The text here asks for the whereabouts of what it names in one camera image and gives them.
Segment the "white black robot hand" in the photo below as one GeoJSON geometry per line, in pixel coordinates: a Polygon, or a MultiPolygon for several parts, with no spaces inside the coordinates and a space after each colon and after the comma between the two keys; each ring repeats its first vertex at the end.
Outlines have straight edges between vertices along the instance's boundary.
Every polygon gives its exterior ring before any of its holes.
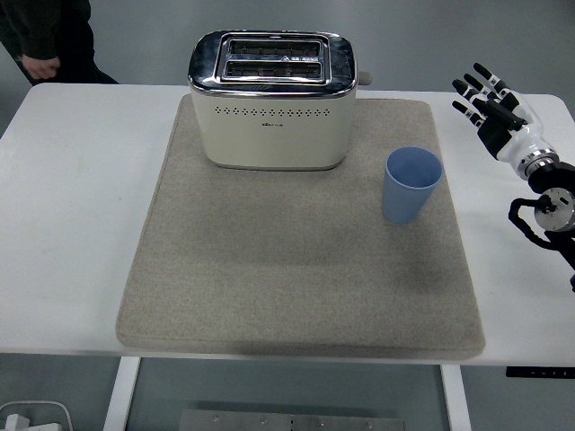
{"type": "Polygon", "coordinates": [[[544,139],[543,123],[525,97],[485,66],[475,63],[473,69],[480,78],[466,74],[452,82],[466,100],[452,106],[476,127],[487,152],[524,180],[543,166],[557,164],[559,155],[544,139]]]}

